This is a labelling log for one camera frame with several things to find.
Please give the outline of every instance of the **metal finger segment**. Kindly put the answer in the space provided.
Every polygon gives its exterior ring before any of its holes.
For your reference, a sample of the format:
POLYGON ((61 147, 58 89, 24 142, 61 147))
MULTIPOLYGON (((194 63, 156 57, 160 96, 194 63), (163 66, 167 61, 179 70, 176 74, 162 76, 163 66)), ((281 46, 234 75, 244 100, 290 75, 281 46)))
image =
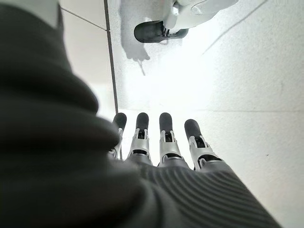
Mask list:
POLYGON ((135 134, 132 139, 128 159, 152 165, 149 153, 148 126, 148 115, 146 113, 140 113, 137 116, 135 134))
POLYGON ((177 141, 172 129, 172 117, 169 113, 160 116, 160 167, 182 166, 188 168, 181 156, 177 141))
POLYGON ((110 159, 122 159, 122 141, 124 128, 127 123, 127 117, 124 113, 118 113, 113 119, 113 124, 118 126, 119 142, 118 144, 108 152, 108 157, 110 159))
POLYGON ((185 123, 185 132, 188 138, 190 153, 194 163, 194 170, 210 171, 230 171, 231 168, 221 160, 210 145, 201 135, 200 127, 195 120, 187 120, 185 123))

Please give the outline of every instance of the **white floor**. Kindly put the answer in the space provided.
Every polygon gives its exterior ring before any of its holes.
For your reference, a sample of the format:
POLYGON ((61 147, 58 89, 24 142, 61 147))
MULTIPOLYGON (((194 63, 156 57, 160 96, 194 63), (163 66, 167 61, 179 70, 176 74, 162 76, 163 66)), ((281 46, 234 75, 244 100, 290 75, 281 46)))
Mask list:
POLYGON ((158 118, 169 112, 192 166, 183 125, 193 118, 283 227, 304 227, 304 2, 240 0, 183 40, 145 45, 133 29, 161 19, 161 1, 108 2, 118 107, 128 117, 123 155, 146 112, 157 165, 158 118))

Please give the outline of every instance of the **robotic hand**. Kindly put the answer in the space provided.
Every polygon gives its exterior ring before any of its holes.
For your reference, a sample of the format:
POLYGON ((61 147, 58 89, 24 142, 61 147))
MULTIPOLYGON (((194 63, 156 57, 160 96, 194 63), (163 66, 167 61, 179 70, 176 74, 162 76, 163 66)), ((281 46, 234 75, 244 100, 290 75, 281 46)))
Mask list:
POLYGON ((213 18, 238 0, 165 0, 163 18, 135 27, 135 38, 142 43, 159 43, 184 38, 188 29, 213 18))
MULTIPOLYGON (((118 125, 119 133, 122 133, 126 116, 117 114, 114 123, 118 125)), ((143 180, 157 185, 166 192, 168 198, 173 199, 179 216, 173 217, 172 227, 177 226, 174 225, 177 219, 181 221, 178 227, 183 228, 280 227, 233 170, 213 152, 195 120, 185 123, 194 171, 180 153, 172 118, 168 113, 160 116, 160 163, 154 167, 149 152, 148 125, 148 115, 139 114, 127 161, 136 164, 143 180)), ((120 151, 120 145, 121 140, 116 151, 120 151)), ((113 152, 109 152, 109 156, 117 158, 113 152)))

